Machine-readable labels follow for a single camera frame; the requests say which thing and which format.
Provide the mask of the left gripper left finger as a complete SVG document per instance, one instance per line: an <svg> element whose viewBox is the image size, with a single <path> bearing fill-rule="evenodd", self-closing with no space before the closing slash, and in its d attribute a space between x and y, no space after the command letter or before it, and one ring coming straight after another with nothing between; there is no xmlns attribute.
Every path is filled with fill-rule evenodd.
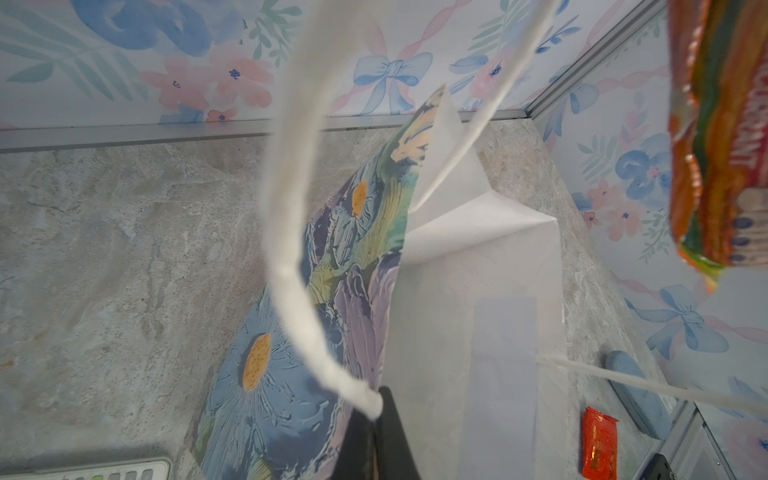
<svg viewBox="0 0 768 480"><path fill-rule="evenodd" d="M375 423L353 411L331 479L373 480L375 449Z"/></svg>

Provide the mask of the orange Fox's candy bag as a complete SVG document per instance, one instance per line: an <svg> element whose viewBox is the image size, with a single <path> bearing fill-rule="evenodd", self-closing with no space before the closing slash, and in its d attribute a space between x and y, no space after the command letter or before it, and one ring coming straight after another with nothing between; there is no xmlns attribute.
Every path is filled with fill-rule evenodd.
<svg viewBox="0 0 768 480"><path fill-rule="evenodd" d="M671 1L668 36L669 225L714 291L767 266L767 4Z"/></svg>

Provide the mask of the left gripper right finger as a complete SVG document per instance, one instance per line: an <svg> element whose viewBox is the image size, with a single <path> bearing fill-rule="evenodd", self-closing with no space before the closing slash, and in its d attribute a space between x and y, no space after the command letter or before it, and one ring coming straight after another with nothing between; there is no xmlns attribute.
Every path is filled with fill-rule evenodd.
<svg viewBox="0 0 768 480"><path fill-rule="evenodd" d="M392 391L382 386L379 393L383 400L383 410L374 425L378 479L420 480Z"/></svg>

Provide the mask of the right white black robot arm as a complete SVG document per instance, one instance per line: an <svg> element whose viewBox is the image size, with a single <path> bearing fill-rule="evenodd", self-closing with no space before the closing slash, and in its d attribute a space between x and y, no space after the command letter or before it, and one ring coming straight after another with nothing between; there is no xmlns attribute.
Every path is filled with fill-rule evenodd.
<svg viewBox="0 0 768 480"><path fill-rule="evenodd" d="M661 453L654 453L642 468L639 480L679 480L669 459Z"/></svg>

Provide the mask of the floral paper gift bag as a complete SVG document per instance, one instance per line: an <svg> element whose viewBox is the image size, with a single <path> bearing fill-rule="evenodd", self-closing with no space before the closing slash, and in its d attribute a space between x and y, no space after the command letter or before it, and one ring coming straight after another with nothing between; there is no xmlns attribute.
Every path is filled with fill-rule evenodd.
<svg viewBox="0 0 768 480"><path fill-rule="evenodd" d="M526 12L520 37L481 70L491 89L467 127L439 88L307 218L304 198L337 68L368 1L324 1L300 33L260 199L267 288L203 410L193 452L208 479L326 479L353 423L402 408L404 459L425 479L555 479L568 450L569 372L736 414L721 431L743 479L767 475L767 397L683 389L569 360L558 225L496 193L473 144L558 14Z"/></svg>

